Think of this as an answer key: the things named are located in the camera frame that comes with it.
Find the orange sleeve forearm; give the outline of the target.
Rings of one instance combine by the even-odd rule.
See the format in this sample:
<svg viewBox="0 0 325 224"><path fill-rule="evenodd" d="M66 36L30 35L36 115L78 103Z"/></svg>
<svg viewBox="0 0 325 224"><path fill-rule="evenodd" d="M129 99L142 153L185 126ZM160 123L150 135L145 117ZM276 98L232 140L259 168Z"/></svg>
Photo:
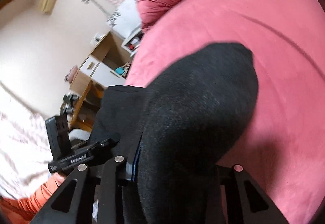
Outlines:
<svg viewBox="0 0 325 224"><path fill-rule="evenodd" d="M65 179L64 174L54 173L30 197L20 199L1 197L1 217L5 223L30 223Z"/></svg>

